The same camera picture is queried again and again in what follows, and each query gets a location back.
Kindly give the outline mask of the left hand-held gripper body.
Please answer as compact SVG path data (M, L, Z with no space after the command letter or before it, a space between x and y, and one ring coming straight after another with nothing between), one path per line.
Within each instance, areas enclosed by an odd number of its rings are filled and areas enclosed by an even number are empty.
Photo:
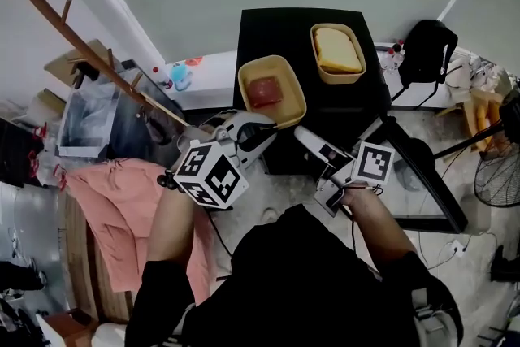
M234 115L221 112L200 128L187 127L178 140L184 157L174 179L200 206L226 210L249 187L231 134Z

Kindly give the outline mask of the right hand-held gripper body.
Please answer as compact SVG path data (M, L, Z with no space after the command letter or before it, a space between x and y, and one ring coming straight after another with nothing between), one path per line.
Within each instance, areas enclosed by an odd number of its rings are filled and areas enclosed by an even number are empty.
M366 187L388 182L395 150L361 141L354 154L349 154L325 142L318 147L317 156L326 163L327 168L318 180L314 199L330 216L335 217L346 189L360 187L360 183L365 183Z

